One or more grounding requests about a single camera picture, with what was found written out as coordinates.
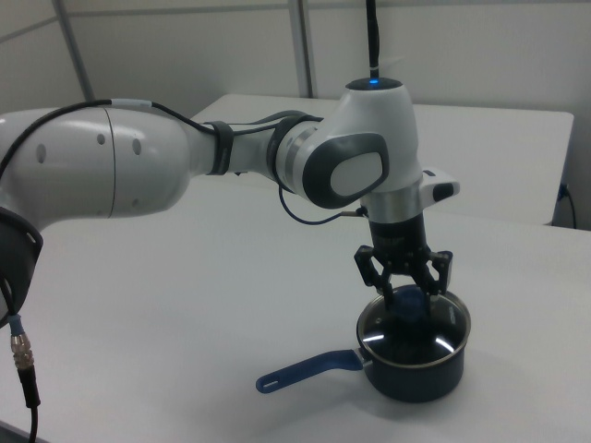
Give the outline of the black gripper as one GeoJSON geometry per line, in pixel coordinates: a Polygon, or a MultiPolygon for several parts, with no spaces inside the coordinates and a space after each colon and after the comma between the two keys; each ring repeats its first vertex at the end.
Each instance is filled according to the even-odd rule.
{"type": "Polygon", "coordinates": [[[362,245],[354,260],[363,282],[376,288],[387,309],[393,306],[392,274],[415,274],[426,304],[431,296],[446,294],[453,252],[428,248],[423,214],[394,223],[371,221],[369,229],[374,247],[362,245]]]}

